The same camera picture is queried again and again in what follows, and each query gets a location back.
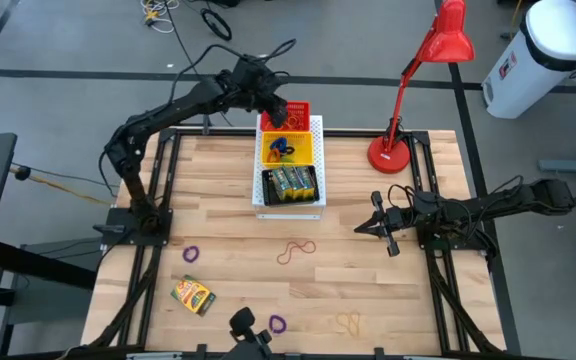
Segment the red desk lamp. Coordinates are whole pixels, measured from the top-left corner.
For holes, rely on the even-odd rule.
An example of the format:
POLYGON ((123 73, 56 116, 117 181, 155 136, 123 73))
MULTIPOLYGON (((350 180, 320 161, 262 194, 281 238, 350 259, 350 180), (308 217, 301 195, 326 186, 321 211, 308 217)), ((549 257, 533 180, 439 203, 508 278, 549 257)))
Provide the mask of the red desk lamp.
POLYGON ((464 0, 442 0, 439 10, 415 56, 401 73, 397 97, 386 133, 374 139, 367 151, 369 163, 379 172, 402 171, 411 160, 411 151, 399 129, 405 89, 423 63, 461 63, 475 58, 474 46, 464 32, 464 0))

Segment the white perforated metal shelf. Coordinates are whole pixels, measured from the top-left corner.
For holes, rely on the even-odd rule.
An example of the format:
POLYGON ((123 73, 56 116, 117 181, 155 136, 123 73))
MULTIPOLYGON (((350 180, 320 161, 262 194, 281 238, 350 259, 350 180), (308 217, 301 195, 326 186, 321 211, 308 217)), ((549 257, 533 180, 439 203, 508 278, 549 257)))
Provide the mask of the white perforated metal shelf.
POLYGON ((255 138, 255 159, 253 171, 252 205, 258 219, 274 220, 320 220, 326 208, 326 177, 325 177, 325 154, 323 136, 323 117, 321 115, 310 116, 310 132, 313 135, 314 163, 317 182, 320 190, 320 200, 310 204, 288 205, 270 207, 264 205, 262 176, 263 170, 269 170, 260 161, 260 143, 262 132, 257 131, 255 138))

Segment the large yellow red crayon box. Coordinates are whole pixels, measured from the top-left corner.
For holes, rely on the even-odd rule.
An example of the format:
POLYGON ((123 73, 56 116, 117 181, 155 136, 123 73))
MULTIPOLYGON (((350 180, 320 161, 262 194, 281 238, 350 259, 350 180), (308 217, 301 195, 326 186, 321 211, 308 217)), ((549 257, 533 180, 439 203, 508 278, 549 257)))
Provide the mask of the large yellow red crayon box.
POLYGON ((175 284, 171 296, 198 316, 204 316, 216 300, 214 292, 190 275, 184 275, 175 284))

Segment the yellow green crayon box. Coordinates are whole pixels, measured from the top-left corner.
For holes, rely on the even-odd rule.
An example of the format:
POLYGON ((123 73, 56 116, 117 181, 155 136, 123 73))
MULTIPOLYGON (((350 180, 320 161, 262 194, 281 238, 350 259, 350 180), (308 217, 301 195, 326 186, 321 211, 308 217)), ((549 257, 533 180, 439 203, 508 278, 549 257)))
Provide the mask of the yellow green crayon box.
POLYGON ((313 182, 310 171, 307 167, 296 167, 295 171, 302 183, 303 199, 312 200, 315 195, 315 183, 313 182))
POLYGON ((300 180, 297 171, 294 167, 284 167, 283 171, 292 188, 292 198, 294 200, 302 200, 304 195, 304 185, 300 180))

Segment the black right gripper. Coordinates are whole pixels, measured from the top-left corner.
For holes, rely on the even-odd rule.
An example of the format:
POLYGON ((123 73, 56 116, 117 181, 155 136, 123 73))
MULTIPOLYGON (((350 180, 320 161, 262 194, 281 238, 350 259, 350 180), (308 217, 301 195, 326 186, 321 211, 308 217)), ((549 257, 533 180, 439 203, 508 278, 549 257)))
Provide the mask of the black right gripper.
POLYGON ((367 221, 358 225, 354 232, 384 239, 387 243, 388 255, 395 257, 400 254, 400 249, 397 241, 393 237, 393 233, 414 225, 414 209, 412 207, 400 208, 398 206, 385 208, 383 198, 379 191, 372 192, 371 201, 375 211, 367 221))

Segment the red plastic basket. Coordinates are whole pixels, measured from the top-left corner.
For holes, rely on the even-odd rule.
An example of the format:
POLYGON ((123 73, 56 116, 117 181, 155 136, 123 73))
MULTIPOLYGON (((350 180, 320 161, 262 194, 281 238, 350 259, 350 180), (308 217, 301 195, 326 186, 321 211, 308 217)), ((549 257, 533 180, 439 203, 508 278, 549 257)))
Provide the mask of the red plastic basket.
POLYGON ((274 128, 266 112, 261 115, 259 129, 261 131, 305 132, 310 130, 310 103, 305 101, 289 101, 287 117, 280 128, 274 128))

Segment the white trash can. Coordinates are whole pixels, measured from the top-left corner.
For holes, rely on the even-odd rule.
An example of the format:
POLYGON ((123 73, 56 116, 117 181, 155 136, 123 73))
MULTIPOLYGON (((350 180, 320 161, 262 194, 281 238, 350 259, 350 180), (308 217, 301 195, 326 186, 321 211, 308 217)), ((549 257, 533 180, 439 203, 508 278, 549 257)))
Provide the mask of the white trash can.
POLYGON ((576 70, 576 2, 539 0, 481 83, 487 112, 515 119, 576 70))

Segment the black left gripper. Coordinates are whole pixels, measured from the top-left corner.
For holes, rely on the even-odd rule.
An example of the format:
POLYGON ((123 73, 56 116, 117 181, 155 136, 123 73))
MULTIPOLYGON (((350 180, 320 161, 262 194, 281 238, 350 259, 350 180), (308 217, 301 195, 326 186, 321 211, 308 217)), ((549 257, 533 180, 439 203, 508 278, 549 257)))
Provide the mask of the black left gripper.
POLYGON ((282 85, 279 77, 262 59, 244 55, 233 70, 222 70, 217 82, 224 91, 221 102, 228 108, 267 108, 274 128, 280 128, 287 117, 287 101, 276 95, 282 85))

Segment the yellow plastic basket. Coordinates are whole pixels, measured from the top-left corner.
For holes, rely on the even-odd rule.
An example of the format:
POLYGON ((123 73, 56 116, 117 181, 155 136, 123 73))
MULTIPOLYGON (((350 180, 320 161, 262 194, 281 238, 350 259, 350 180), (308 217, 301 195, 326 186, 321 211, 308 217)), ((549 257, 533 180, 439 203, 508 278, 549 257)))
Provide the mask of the yellow plastic basket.
POLYGON ((260 161, 266 168, 276 168, 279 166, 309 166, 314 163, 313 135, 311 132, 263 132, 261 137, 260 161), (266 157, 269 153, 271 143, 279 138, 285 137, 287 145, 295 148, 297 162, 294 164, 267 163, 266 157))

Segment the black plastic basket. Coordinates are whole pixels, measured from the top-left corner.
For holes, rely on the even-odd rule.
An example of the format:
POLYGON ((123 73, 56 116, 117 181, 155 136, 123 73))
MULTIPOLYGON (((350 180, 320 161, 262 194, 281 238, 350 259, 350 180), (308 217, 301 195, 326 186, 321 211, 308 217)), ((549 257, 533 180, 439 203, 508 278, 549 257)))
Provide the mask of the black plastic basket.
POLYGON ((292 197, 286 201, 280 201, 277 193, 275 192, 274 183, 272 180, 271 171, 263 170, 261 172, 262 176, 262 187, 263 187, 263 198, 264 198, 264 205, 270 207, 277 207, 277 206, 288 206, 288 205, 303 205, 303 204, 310 204, 320 200, 320 190, 317 182, 316 171, 314 166, 281 166, 284 167, 307 167, 310 171, 311 177, 313 182, 315 183, 315 195, 312 200, 294 200, 292 197))

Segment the long red rubber band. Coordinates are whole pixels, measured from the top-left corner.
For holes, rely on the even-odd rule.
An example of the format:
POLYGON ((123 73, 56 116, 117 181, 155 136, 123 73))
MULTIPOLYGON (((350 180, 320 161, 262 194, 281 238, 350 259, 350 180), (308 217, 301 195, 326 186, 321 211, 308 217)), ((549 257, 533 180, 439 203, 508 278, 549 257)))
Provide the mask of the long red rubber band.
POLYGON ((276 256, 276 262, 279 265, 287 265, 291 262, 293 253, 295 251, 305 253, 305 254, 312 254, 317 250, 316 244, 311 241, 305 241, 304 243, 297 243, 295 241, 289 241, 285 249, 282 253, 276 256))

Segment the blue green crayon box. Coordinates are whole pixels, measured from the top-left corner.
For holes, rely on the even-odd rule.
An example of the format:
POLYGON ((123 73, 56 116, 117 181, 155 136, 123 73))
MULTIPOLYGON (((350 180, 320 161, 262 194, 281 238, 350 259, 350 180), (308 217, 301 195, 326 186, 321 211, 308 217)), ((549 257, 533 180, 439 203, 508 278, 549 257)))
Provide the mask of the blue green crayon box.
POLYGON ((275 192, 280 201, 286 201, 292 197, 293 189, 282 167, 271 171, 275 192))

